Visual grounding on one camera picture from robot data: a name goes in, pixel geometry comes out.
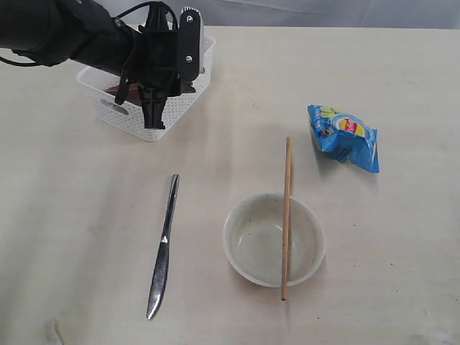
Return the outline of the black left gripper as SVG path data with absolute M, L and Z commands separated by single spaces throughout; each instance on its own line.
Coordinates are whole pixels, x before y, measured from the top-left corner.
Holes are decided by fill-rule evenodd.
M 115 103 L 122 105 L 134 84 L 139 93 L 145 129 L 165 129 L 162 112 L 178 79 L 178 20 L 163 1 L 145 1 L 121 13 L 123 17 L 143 7 L 147 18 L 130 31 L 132 48 L 121 69 Z

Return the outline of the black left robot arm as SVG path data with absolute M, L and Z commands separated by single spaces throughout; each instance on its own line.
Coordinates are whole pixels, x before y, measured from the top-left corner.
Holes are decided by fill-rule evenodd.
M 29 58 L 27 67 L 74 60 L 116 75 L 118 105 L 137 85 L 145 128 L 164 129 L 166 100 L 177 95 L 178 22 L 162 1 L 145 6 L 145 24 L 132 29 L 95 1 L 2 1 L 1 47 Z

